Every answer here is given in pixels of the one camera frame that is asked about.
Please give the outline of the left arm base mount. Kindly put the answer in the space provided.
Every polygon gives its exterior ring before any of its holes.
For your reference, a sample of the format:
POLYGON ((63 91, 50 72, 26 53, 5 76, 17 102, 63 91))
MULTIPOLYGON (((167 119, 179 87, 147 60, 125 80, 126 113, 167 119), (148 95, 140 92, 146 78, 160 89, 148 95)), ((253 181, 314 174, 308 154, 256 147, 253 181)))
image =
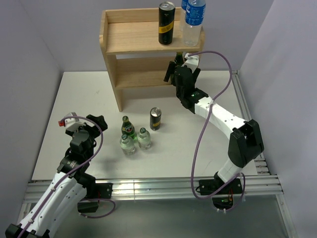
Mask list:
POLYGON ((93 185, 85 198, 77 204, 78 212, 95 213, 103 199, 111 199, 112 187, 113 184, 110 182, 93 185))

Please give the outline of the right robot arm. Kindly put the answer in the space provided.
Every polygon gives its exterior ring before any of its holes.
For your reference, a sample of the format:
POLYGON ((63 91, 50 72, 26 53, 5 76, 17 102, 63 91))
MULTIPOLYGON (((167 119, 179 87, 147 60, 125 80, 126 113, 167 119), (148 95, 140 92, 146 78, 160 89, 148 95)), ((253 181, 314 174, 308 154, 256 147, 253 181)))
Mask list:
POLYGON ((176 87, 176 97, 184 108, 205 118, 206 123, 216 126, 228 138, 228 159, 214 177, 216 191, 226 193, 234 176, 264 151, 262 134, 255 120, 247 121, 235 116, 198 89, 195 83, 199 73, 196 65, 178 65, 171 61, 164 81, 171 81, 176 87))

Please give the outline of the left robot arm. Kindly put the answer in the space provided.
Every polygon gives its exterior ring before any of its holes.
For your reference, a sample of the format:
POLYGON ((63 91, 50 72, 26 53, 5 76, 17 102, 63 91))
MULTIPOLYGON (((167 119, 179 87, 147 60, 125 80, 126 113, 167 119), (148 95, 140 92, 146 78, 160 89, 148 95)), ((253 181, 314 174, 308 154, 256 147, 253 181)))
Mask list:
POLYGON ((71 136, 69 148, 35 207, 19 224, 8 226, 7 238, 51 238, 69 210, 96 194, 96 179, 86 170, 102 147, 96 138, 104 137, 103 132, 108 128, 105 118, 69 113, 58 124, 71 136))

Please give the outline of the black can yellow label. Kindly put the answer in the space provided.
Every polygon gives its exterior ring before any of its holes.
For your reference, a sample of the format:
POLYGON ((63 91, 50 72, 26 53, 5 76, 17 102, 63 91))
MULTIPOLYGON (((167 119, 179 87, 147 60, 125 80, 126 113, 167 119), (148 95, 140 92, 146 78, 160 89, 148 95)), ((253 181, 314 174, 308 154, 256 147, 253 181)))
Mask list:
POLYGON ((175 5, 164 1, 158 9, 158 41, 162 45, 170 45, 173 39, 175 5))

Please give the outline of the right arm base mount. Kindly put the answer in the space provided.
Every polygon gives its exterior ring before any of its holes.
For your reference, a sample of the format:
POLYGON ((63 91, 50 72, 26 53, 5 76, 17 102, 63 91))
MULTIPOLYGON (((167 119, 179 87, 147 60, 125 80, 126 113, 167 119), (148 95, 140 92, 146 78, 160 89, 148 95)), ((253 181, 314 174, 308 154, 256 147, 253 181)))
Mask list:
MULTIPOLYGON (((207 196, 214 193, 217 189, 224 185, 220 179, 201 179, 199 186, 196 187, 196 192, 202 196, 207 196)), ((216 195, 222 197, 213 197, 212 203, 216 209, 230 209, 234 206, 234 195, 244 194, 245 185, 239 178, 235 178, 231 183, 226 185, 216 195)))

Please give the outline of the green bottle yellow label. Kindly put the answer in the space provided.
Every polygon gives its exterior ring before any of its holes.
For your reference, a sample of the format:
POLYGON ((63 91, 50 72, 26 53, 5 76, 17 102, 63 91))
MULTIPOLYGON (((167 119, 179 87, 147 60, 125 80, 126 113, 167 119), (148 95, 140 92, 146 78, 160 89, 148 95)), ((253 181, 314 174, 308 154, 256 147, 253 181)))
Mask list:
POLYGON ((177 52, 177 53, 176 53, 174 62, 175 62, 177 65, 182 65, 182 64, 184 63, 184 58, 183 58, 183 53, 182 53, 182 52, 177 52))

